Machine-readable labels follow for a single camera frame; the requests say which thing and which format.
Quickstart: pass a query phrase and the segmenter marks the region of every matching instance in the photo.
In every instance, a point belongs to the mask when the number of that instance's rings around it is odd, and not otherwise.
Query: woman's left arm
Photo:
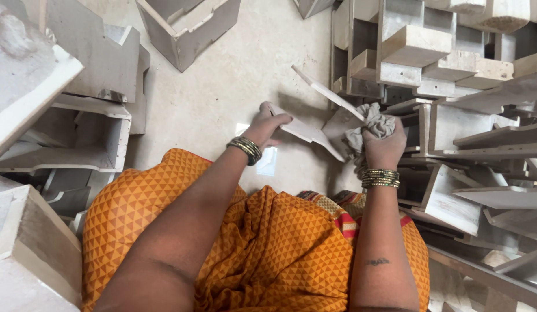
[[[261,150],[292,121],[272,117],[268,102],[242,135]],[[141,233],[101,294],[94,311],[193,309],[194,281],[211,251],[248,158],[230,146]]]

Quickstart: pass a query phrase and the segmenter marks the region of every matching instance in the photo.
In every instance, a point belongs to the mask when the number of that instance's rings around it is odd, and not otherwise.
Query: woman's left hand
[[[253,119],[253,122],[241,135],[250,139],[255,143],[261,151],[267,146],[276,146],[281,143],[280,140],[271,139],[274,130],[283,124],[289,124],[292,122],[293,117],[288,114],[280,114],[272,116],[270,109],[268,108],[270,102],[263,102],[259,107],[258,115]]]

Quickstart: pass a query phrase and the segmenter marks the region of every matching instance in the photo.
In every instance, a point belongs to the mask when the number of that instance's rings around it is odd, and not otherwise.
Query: bangle
[[[399,173],[388,169],[368,169],[361,175],[363,188],[394,187],[399,188]]]
[[[228,146],[237,147],[247,154],[247,158],[249,158],[249,162],[247,163],[248,166],[256,164],[257,161],[263,157],[263,153],[259,146],[246,137],[235,137],[226,145],[226,148],[228,148]]]

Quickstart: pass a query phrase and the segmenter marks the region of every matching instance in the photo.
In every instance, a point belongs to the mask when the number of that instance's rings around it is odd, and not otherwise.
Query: woman's right arm
[[[397,171],[405,149],[405,134],[399,118],[394,133],[377,139],[363,132],[369,169]],[[403,244],[397,213],[397,189],[369,189],[352,271],[349,311],[419,310],[415,279]]]

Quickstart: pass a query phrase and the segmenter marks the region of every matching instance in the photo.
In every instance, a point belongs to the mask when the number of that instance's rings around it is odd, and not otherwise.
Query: woman's right hand
[[[369,169],[397,171],[397,163],[407,143],[401,119],[395,118],[395,130],[385,139],[376,138],[368,129],[363,130],[362,135]]]

